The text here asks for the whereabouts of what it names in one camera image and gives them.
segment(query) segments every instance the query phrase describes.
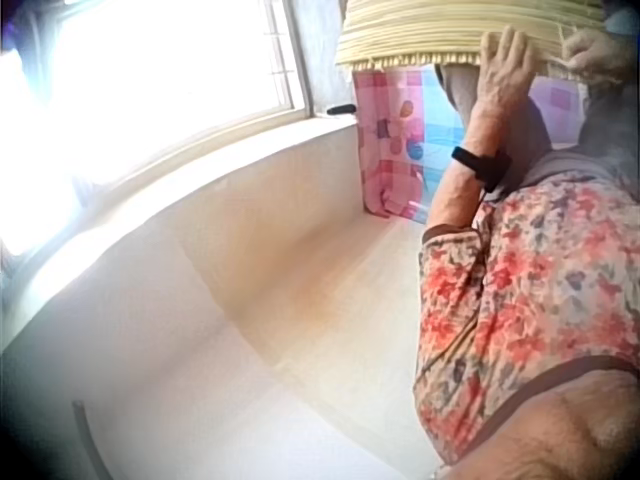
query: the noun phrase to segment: hand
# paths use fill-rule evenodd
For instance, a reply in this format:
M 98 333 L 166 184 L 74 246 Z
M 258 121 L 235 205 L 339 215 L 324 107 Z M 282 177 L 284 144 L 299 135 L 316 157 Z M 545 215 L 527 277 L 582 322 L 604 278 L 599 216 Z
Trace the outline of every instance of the hand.
M 635 67 L 635 38 L 581 30 L 564 42 L 562 56 L 573 71 L 623 77 L 633 73 Z
M 474 110 L 503 122 L 527 98 L 536 74 L 538 56 L 529 37 L 507 27 L 497 51 L 490 33 L 480 45 L 478 100 Z

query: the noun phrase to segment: white ledge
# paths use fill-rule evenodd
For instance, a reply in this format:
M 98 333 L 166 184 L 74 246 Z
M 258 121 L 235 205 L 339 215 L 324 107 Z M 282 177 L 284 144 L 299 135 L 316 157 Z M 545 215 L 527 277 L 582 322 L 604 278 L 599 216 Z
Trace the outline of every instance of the white ledge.
M 46 256 L 41 265 L 17 272 L 2 321 L 1 350 L 64 287 L 108 248 L 151 217 L 199 188 L 275 153 L 355 125 L 352 116 L 313 118 L 279 127 L 220 148 L 141 188 L 88 222 Z

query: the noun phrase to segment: window sill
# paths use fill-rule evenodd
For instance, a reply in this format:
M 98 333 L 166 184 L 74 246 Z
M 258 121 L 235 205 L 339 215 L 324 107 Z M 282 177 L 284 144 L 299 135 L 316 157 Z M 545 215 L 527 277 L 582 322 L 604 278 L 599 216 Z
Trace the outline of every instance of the window sill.
M 108 248 L 151 217 L 201 187 L 278 152 L 355 125 L 355 117 L 312 118 L 275 128 L 165 171 L 142 172 L 116 187 L 81 219 L 44 245 L 5 292 L 1 352 L 58 292 Z

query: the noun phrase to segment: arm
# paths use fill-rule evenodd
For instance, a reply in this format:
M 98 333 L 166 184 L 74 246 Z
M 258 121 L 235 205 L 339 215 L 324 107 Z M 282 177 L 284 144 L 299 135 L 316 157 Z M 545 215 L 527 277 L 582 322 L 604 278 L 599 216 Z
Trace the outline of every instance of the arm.
M 536 52 L 526 34 L 507 27 L 497 51 L 490 34 L 480 46 L 478 100 L 462 146 L 480 157 L 493 157 L 505 125 L 522 103 L 535 76 Z M 427 221 L 427 229 L 440 225 L 469 227 L 475 216 L 483 184 L 472 170 L 454 161 L 438 187 Z

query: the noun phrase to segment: fingers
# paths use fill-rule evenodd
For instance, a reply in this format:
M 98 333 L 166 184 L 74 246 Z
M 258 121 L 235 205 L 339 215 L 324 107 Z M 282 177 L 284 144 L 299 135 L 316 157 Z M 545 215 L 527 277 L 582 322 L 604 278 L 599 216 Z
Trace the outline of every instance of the fingers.
M 571 57 L 571 59 L 567 62 L 567 67 L 570 70 L 582 71 L 592 68 L 593 63 L 594 62 L 592 61 L 591 54 L 589 52 L 580 52 L 577 55 Z
M 581 30 L 569 37 L 562 45 L 562 57 L 569 60 L 574 55 L 587 50 L 595 41 L 595 32 Z
M 538 49 L 531 42 L 527 43 L 522 64 L 524 66 L 524 70 L 526 72 L 531 72 L 532 75 L 535 75 L 538 70 Z
M 493 58 L 491 33 L 485 32 L 480 40 L 480 65 L 487 65 Z
M 509 57 L 509 50 L 511 50 L 514 35 L 515 31 L 511 25 L 505 27 L 502 31 L 502 37 L 500 38 L 500 45 L 498 46 L 497 54 L 501 60 L 506 60 Z
M 511 49 L 509 50 L 509 57 L 507 62 L 514 67 L 519 67 L 523 64 L 524 53 L 529 43 L 529 37 L 527 34 L 521 31 L 515 32 L 513 36 L 513 43 L 511 43 Z

